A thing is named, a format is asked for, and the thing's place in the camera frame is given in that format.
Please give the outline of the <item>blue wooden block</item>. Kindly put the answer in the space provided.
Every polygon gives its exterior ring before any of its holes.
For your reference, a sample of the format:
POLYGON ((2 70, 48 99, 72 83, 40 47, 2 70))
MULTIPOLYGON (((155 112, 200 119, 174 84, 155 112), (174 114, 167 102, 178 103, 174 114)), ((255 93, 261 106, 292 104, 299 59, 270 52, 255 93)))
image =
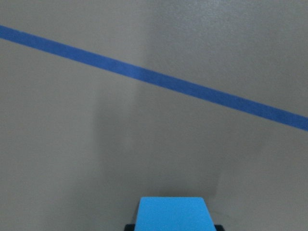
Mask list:
POLYGON ((142 197, 136 231, 214 231, 202 197, 142 197))

